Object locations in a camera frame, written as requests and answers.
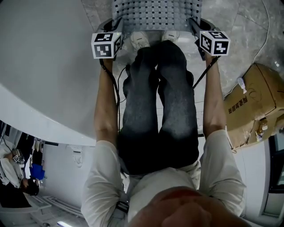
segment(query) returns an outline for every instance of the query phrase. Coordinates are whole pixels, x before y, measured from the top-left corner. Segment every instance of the black cable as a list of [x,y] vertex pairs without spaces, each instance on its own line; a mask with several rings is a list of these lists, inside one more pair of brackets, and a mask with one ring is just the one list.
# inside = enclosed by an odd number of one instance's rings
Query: black cable
[[1,126],[0,126],[0,128],[1,128],[1,129],[0,129],[0,131],[1,131],[1,132],[0,132],[0,135],[2,135],[3,130],[4,130],[4,127],[5,127],[5,124],[4,124],[4,122],[2,122],[2,121],[0,121],[0,122],[1,122],[1,124],[0,124],[0,125],[1,125]]
[[115,92],[116,92],[116,97],[117,97],[117,103],[116,103],[116,108],[117,108],[117,111],[118,111],[118,131],[120,130],[120,97],[119,97],[119,78],[120,78],[120,76],[121,76],[121,74],[122,74],[122,72],[123,72],[123,70],[125,70],[126,69],[126,67],[124,68],[124,69],[122,69],[121,70],[121,72],[120,72],[120,75],[119,75],[119,77],[118,77],[118,81],[117,81],[117,83],[118,83],[118,86],[117,86],[117,84],[116,84],[116,81],[115,81],[115,78],[114,78],[114,76],[113,76],[113,74],[106,68],[106,66],[105,66],[105,64],[104,64],[104,62],[103,62],[103,59],[100,59],[99,60],[99,63],[101,64],[101,66],[102,66],[102,68],[103,68],[103,70],[109,75],[109,77],[110,77],[110,79],[111,79],[111,81],[112,81],[112,83],[114,84],[114,90],[115,90]]
[[[124,67],[124,69],[121,70],[120,74],[119,74],[119,77],[117,79],[117,84],[118,84],[118,95],[119,95],[119,78],[123,72],[123,70],[125,70],[126,67]],[[120,131],[120,103],[121,102],[118,102],[118,131]]]
[[220,58],[220,56],[213,58],[212,62],[208,65],[208,67],[204,70],[202,75],[199,77],[199,79],[194,84],[193,89],[197,86],[197,84],[199,84],[199,82],[202,80],[202,78],[205,76],[205,74],[208,72],[208,70],[212,67],[212,65],[214,65],[217,62],[217,60],[219,58]]
[[4,139],[4,137],[2,136],[2,134],[1,134],[1,137],[2,137],[2,140],[4,141],[4,143],[5,143],[5,145],[6,145],[6,147],[8,147],[8,145],[6,144],[6,141],[5,141],[5,139]]
[[123,99],[120,103],[124,102],[125,100],[126,100],[126,98],[125,98],[125,99]]

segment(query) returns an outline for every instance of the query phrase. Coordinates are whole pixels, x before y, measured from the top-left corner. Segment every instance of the hair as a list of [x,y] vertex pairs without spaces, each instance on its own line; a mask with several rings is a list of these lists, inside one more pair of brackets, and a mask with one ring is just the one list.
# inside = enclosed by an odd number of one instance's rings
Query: hair
[[23,191],[31,196],[37,196],[39,193],[39,187],[36,185],[33,179],[30,178],[28,179],[28,187],[23,188]]

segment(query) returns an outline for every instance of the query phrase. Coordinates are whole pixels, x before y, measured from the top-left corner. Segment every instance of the forearm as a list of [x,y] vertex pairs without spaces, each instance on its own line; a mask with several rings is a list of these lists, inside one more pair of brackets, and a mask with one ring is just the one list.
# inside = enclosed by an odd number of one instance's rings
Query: forearm
[[[206,66],[208,66],[213,57],[206,54]],[[203,113],[203,132],[207,138],[212,132],[225,129],[226,115],[224,110],[223,95],[221,90],[221,81],[218,64],[215,63],[207,72],[204,113]]]
[[[104,63],[106,68],[112,72],[112,60],[104,61]],[[106,140],[116,146],[117,117],[114,85],[107,72],[101,69],[94,117],[97,141]]]

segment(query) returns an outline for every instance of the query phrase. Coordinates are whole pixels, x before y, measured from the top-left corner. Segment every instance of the white shirt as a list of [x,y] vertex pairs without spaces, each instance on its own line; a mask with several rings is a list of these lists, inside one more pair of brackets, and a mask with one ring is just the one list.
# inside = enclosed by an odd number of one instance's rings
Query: white shirt
[[[13,149],[12,143],[6,141],[6,144],[11,150]],[[24,177],[23,172],[20,165],[12,160],[9,160],[8,158],[4,158],[6,154],[9,154],[11,152],[6,144],[4,143],[4,141],[0,144],[0,178],[5,185],[6,183],[3,179],[6,178],[12,185],[14,185],[14,187],[20,188],[21,181]]]
[[89,226],[127,226],[131,219],[159,192],[187,186],[219,199],[234,214],[240,215],[245,205],[246,186],[241,179],[224,130],[210,134],[199,162],[180,169],[166,168],[144,176],[129,192],[129,211],[116,208],[126,202],[120,176],[116,148],[107,141],[98,141],[93,164],[83,189],[82,214]]

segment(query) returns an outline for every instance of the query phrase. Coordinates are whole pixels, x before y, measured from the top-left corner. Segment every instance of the dark jeans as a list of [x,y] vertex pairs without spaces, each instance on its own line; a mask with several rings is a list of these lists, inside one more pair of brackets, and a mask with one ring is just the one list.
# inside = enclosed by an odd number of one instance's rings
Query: dark jeans
[[43,154],[40,151],[35,151],[32,154],[32,162],[33,164],[41,165],[43,159]]
[[30,155],[32,154],[32,146],[34,145],[34,139],[35,138],[33,136],[27,135],[26,133],[22,133],[17,145],[17,149],[21,150],[23,157],[25,159],[24,168],[22,168],[24,177],[26,177],[25,168],[27,161]]
[[[138,51],[123,84],[126,108],[118,134],[118,153],[125,173],[140,175],[167,167],[181,168],[197,160],[192,86],[193,75],[186,70],[185,56],[174,43],[164,41]],[[157,88],[164,106],[160,132]]]

